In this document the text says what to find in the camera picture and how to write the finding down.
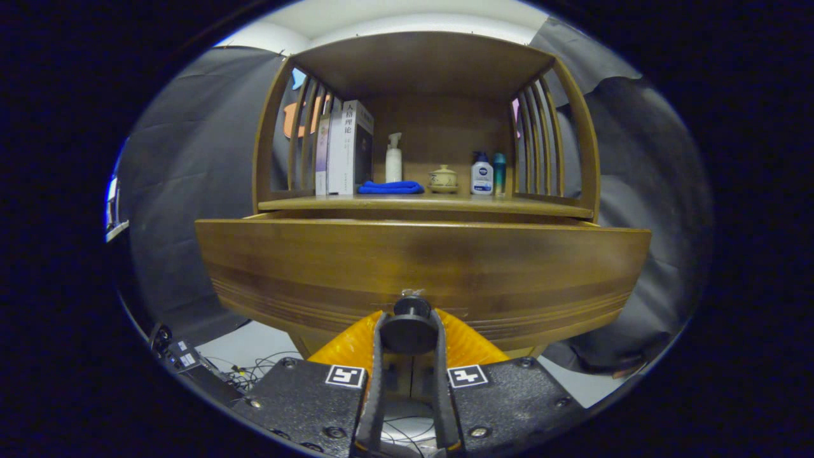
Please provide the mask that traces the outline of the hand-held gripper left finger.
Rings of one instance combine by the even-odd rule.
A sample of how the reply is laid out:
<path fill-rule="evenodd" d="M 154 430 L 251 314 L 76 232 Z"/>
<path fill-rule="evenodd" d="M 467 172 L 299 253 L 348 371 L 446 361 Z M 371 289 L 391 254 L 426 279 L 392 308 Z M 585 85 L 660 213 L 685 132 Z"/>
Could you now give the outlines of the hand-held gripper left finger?
<path fill-rule="evenodd" d="M 276 440 L 309 452 L 384 457 L 381 328 L 388 318 L 378 311 L 355 324 L 362 342 L 340 351 L 341 356 L 366 357 L 368 367 L 285 357 L 232 404 L 232 412 Z"/>

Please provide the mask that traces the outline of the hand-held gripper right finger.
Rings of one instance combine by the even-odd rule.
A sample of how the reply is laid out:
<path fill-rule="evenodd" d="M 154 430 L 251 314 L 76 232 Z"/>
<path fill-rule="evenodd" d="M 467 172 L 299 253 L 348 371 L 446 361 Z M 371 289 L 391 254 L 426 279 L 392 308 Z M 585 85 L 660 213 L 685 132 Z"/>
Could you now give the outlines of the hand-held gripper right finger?
<path fill-rule="evenodd" d="M 431 311 L 438 330 L 434 393 L 436 455 L 513 456 L 540 446 L 586 420 L 584 408 L 534 357 L 506 357 L 476 337 L 492 363 L 453 367 L 448 348 L 468 325 L 442 310 Z"/>

